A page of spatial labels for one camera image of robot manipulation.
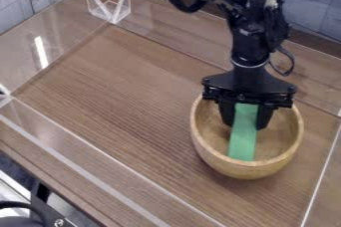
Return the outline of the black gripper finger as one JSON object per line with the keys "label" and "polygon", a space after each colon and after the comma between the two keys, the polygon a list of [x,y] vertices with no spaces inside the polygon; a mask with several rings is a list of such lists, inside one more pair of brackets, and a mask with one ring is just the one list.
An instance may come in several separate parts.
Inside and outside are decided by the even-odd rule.
{"label": "black gripper finger", "polygon": [[234,113],[235,113],[235,103],[228,101],[218,102],[218,109],[220,114],[220,119],[227,126],[232,126],[234,123]]}
{"label": "black gripper finger", "polygon": [[255,128],[262,130],[267,127],[270,119],[273,117],[273,112],[275,111],[274,104],[265,104],[258,107],[257,112],[257,121],[255,121]]}

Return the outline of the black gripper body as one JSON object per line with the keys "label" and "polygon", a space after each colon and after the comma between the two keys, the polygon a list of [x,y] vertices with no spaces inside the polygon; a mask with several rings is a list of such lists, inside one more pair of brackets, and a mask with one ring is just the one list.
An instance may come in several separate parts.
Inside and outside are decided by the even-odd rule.
{"label": "black gripper body", "polygon": [[202,79],[202,98],[250,105],[290,108],[297,87],[271,76],[265,68],[232,70]]}

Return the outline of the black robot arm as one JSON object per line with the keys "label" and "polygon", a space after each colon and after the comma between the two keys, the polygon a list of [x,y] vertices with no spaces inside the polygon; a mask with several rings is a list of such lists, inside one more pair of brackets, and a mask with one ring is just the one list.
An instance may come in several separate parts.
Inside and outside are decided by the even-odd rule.
{"label": "black robot arm", "polygon": [[265,129],[275,110],[293,106],[297,87],[273,77],[266,67],[270,55],[283,52],[289,24],[283,0],[168,0],[184,13],[194,13],[211,3],[223,13],[231,33],[232,69],[202,79],[202,97],[218,104],[222,121],[236,121],[236,106],[255,107],[255,127]]}

